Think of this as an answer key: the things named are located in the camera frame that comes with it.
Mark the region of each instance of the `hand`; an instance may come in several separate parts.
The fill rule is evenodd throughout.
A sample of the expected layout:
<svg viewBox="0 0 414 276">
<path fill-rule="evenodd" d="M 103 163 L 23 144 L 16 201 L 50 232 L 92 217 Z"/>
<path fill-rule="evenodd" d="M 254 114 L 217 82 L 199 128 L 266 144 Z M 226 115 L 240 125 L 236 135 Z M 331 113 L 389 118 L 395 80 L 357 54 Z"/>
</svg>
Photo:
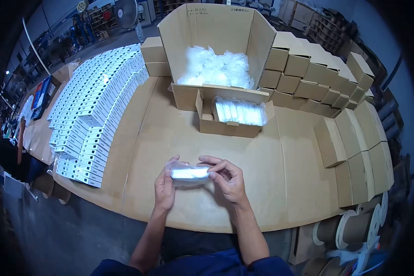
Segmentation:
<svg viewBox="0 0 414 276">
<path fill-rule="evenodd" d="M 207 170 L 207 172 L 210 172 L 209 177 L 220 186 L 224 197 L 228 201 L 236 205 L 248 201 L 245 194 L 244 176 L 240 168 L 228 160 L 209 155 L 200 156 L 199 160 L 211 166 Z"/>
<path fill-rule="evenodd" d="M 175 187 L 172 186 L 170 170 L 166 168 L 170 163 L 178 161 L 179 157 L 172 157 L 155 180 L 155 208 L 164 212 L 168 212 L 175 202 Z"/>
</svg>

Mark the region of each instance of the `left hand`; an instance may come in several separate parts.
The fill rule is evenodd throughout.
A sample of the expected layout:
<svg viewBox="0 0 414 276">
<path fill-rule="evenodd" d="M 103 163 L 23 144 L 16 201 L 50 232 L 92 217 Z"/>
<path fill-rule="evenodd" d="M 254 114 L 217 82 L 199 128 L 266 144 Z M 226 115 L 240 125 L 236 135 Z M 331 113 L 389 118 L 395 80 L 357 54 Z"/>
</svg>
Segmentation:
<svg viewBox="0 0 414 276">
<path fill-rule="evenodd" d="M 178 161 L 179 157 L 179 155 L 172 157 L 167 165 Z M 166 167 L 162 169 L 155 180 L 155 209 L 168 212 L 175 202 L 175 187 L 172 186 L 173 180 L 170 177 L 170 170 Z"/>
</svg>

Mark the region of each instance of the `warehouse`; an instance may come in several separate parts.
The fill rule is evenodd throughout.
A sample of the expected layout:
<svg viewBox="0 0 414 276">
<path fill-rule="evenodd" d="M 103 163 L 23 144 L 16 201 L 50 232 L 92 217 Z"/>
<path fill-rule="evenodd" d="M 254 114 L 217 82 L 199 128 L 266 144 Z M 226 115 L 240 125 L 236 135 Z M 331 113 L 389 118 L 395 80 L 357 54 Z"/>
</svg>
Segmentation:
<svg viewBox="0 0 414 276">
<path fill-rule="evenodd" d="M 0 29 L 13 274 L 391 269 L 414 199 L 414 70 L 370 1 L 15 8 Z"/>
</svg>

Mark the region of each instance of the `right hand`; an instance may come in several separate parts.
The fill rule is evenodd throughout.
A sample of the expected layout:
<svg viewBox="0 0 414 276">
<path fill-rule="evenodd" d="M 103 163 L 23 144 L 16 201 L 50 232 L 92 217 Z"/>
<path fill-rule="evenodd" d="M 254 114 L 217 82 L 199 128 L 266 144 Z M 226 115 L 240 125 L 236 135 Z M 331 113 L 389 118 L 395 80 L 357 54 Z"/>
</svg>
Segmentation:
<svg viewBox="0 0 414 276">
<path fill-rule="evenodd" d="M 230 161 L 202 155 L 198 158 L 202 163 L 210 165 L 209 177 L 220 186 L 224 197 L 232 204 L 241 205 L 248 201 L 245 194 L 242 170 Z"/>
</svg>

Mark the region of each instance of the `standing fan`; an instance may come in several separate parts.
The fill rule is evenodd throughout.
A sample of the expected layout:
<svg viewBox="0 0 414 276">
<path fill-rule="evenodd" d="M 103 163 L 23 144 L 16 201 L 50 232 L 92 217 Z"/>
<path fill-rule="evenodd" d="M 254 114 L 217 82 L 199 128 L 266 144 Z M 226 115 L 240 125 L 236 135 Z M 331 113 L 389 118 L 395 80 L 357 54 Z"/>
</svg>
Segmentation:
<svg viewBox="0 0 414 276">
<path fill-rule="evenodd" d="M 123 30 L 129 31 L 135 28 L 138 39 L 144 42 L 143 29 L 138 23 L 139 11 L 142 11 L 136 0 L 118 0 L 115 4 L 115 18 Z"/>
</svg>

